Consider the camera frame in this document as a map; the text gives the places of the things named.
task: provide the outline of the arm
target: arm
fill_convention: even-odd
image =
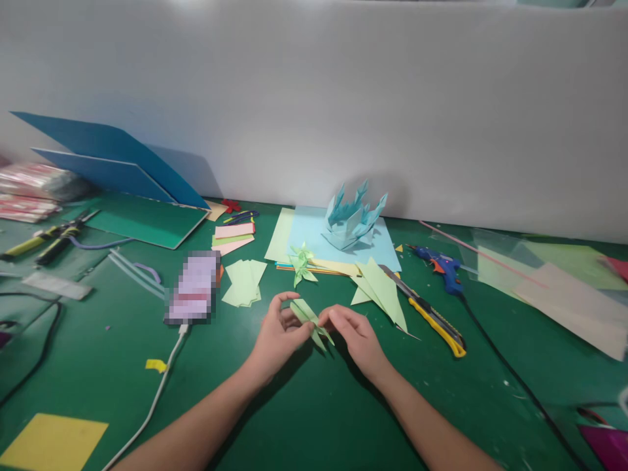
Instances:
[[[319,325],[327,330],[334,327],[344,337],[349,354],[386,398],[414,448],[432,471],[501,469],[393,368],[366,317],[335,305],[321,313]]]
[[[281,303],[299,295],[275,296],[244,365],[175,422],[139,446],[114,471],[201,471],[227,438],[249,402],[268,384],[314,330]]]

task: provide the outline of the blue glue gun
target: blue glue gun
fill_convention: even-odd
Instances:
[[[445,292],[459,296],[462,294],[462,283],[458,278],[456,271],[460,268],[460,260],[443,255],[440,252],[433,251],[427,247],[416,247],[408,245],[419,258],[428,260],[434,265],[434,272],[443,275],[445,280]]]

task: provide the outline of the white backdrop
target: white backdrop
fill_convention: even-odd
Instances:
[[[628,9],[0,2],[0,154],[111,124],[206,196],[628,242],[627,90]]]

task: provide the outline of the blue board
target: blue board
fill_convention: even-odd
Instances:
[[[176,203],[175,199],[137,164],[35,147],[31,147],[31,149],[43,158],[50,160],[57,167],[73,171],[104,190],[143,196],[166,203]]]
[[[327,231],[325,214],[326,208],[312,206],[297,206],[294,210],[294,219],[288,239],[287,254],[294,254],[291,246],[300,249],[305,242],[307,248],[314,253],[314,258],[354,264],[355,262],[368,263],[373,259],[378,264],[386,265],[393,271],[401,271],[397,252],[394,251],[391,235],[388,233],[384,218],[377,218],[374,226],[373,239],[368,245],[358,241],[349,250],[340,251],[331,245],[322,236]]]
[[[11,113],[75,154],[137,164],[177,202],[209,208],[203,198],[171,166],[121,129],[22,111]]]

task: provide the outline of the hand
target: hand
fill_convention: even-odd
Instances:
[[[373,384],[392,370],[368,319],[348,307],[333,305],[319,316],[319,326],[337,330],[344,337],[349,354]]]
[[[298,293],[288,291],[273,298],[262,321],[253,352],[243,365],[253,378],[259,380],[260,386],[273,379],[288,358],[314,331],[314,323],[302,325],[289,307],[281,309],[282,302],[298,297]]]

